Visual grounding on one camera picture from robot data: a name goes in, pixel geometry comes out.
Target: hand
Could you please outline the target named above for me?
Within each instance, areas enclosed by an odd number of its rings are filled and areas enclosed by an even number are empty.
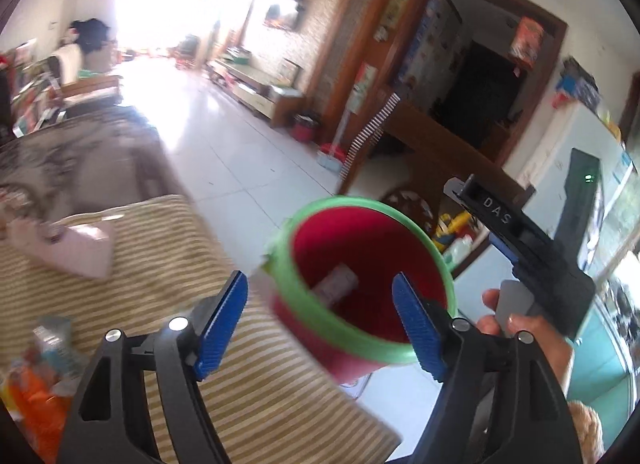
[[[491,310],[495,310],[498,307],[498,298],[500,298],[500,291],[489,289],[482,294],[482,303]],[[500,325],[493,315],[481,317],[476,326],[484,334],[497,336],[501,332]],[[527,330],[533,334],[566,395],[571,371],[574,367],[574,348],[542,316],[529,317],[511,314],[507,329],[511,334],[520,330]]]

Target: wooden armrest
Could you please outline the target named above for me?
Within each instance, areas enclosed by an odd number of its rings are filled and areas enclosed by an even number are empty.
[[[68,85],[62,85],[60,89],[62,90],[62,95],[65,98],[69,98],[71,96],[77,96],[78,94],[88,94],[94,90],[111,87],[117,88],[118,91],[120,91],[120,76],[92,76],[91,78],[81,79],[74,83],[69,83]]]

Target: red bucket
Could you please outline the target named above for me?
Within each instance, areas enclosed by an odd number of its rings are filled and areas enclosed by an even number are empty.
[[[311,289],[340,265],[357,284],[325,306]],[[307,206],[284,227],[268,270],[277,288],[274,313],[338,383],[415,361],[391,296],[398,272],[456,312],[437,248],[406,216],[376,201],[333,197]]]

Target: dark doorway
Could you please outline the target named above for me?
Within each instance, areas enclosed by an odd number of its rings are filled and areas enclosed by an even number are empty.
[[[434,117],[474,148],[492,125],[508,116],[527,73],[498,53],[473,41],[458,77]]]

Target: white tile floor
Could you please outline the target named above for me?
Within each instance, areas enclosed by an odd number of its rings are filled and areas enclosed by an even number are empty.
[[[146,58],[117,72],[125,103],[156,126],[178,176],[239,269],[251,273],[284,220],[337,188],[338,175],[316,162],[314,145],[271,128],[195,72]],[[351,193],[378,198],[407,175],[401,159],[376,158]]]

